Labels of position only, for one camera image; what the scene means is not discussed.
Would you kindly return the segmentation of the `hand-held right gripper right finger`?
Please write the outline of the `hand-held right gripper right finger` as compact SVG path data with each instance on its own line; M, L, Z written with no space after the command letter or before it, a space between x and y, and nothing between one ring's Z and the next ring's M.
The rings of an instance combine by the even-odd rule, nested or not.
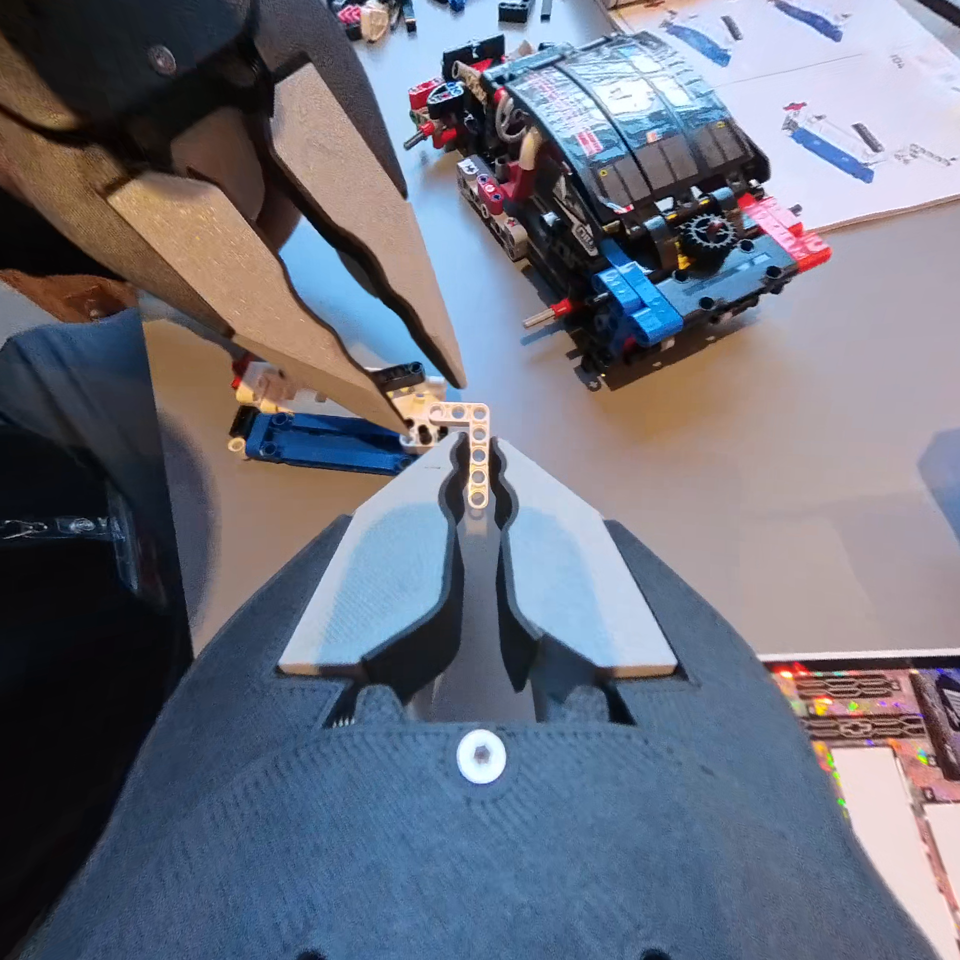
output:
M603 515L495 440L500 650L515 691L665 677L679 665Z

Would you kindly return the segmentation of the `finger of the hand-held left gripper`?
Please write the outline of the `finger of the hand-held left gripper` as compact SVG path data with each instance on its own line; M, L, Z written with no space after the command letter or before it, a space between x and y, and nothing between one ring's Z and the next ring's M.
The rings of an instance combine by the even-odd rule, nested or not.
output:
M363 70L342 82L307 58L272 88L267 155L296 208L356 263L438 372L464 389L461 347L371 94Z
M360 418L404 430L394 404L306 307L281 258L218 186L148 172L106 202L232 329L239 346Z

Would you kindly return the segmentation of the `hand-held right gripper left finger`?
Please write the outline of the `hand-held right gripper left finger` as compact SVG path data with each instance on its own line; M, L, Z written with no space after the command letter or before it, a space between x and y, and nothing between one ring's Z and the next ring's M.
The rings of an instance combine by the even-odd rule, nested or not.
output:
M279 657L287 676L411 702L461 642L463 435L450 434L349 519Z

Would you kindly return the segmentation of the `blue white brick assembly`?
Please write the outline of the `blue white brick assembly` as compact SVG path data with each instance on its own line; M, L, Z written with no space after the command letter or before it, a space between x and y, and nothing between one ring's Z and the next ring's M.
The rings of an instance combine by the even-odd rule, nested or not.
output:
M367 370L402 415L400 433L342 411L252 353L236 359L232 371L239 407L227 447L248 460L396 476L449 431L428 417L447 399L448 383L427 375L420 362Z

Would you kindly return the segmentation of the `white angled brick beam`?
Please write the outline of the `white angled brick beam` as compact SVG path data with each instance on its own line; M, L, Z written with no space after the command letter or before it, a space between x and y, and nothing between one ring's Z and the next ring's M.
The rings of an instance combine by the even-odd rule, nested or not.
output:
M426 407L429 426L436 445L453 435L466 440L467 477L464 499L478 516L491 500L491 411L485 402L433 400Z

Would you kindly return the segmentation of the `pile of loose bricks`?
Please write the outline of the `pile of loose bricks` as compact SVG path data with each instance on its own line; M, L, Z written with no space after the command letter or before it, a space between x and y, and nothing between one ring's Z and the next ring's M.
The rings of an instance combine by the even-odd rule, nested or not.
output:
M396 30L418 30L414 1L325 1L350 42L376 44Z

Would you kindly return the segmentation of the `person's trousers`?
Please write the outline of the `person's trousers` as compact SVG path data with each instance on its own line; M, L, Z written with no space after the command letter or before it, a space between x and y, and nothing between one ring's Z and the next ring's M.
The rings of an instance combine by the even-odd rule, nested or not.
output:
M1 351L2 424L86 452L158 538L175 528L143 320L54 322Z

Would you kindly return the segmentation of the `brick race car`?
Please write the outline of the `brick race car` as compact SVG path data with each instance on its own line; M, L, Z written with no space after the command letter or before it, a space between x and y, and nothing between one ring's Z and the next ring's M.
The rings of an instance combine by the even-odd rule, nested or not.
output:
M408 90L415 133L459 156L462 198L554 302L524 321L574 340L615 389L738 327L832 256L766 190L766 154L653 32L442 54Z

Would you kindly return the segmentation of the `person's black jacket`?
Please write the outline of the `person's black jacket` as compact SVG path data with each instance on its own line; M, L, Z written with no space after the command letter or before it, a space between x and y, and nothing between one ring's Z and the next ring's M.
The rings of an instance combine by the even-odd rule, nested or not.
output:
M1 921L15 953L86 861L193 660L160 438L2 418Z

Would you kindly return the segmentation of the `holographic sticker sheet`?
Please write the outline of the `holographic sticker sheet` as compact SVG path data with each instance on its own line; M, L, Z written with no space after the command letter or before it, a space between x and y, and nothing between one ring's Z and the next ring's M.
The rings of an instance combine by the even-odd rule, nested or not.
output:
M873 866L939 956L957 959L958 656L765 666Z

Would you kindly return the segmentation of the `building instruction booklet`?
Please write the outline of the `building instruction booklet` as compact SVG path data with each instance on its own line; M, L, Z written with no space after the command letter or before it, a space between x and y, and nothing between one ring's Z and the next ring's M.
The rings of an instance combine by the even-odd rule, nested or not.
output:
M958 54L899 2L598 2L685 57L817 231L958 201Z

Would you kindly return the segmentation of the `wooden furniture frame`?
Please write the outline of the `wooden furniture frame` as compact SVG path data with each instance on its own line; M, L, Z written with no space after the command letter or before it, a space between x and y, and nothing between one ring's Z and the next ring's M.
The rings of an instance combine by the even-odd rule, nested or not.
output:
M138 294L131 285L99 275L39 276L2 270L1 281L67 324L99 322L138 305Z

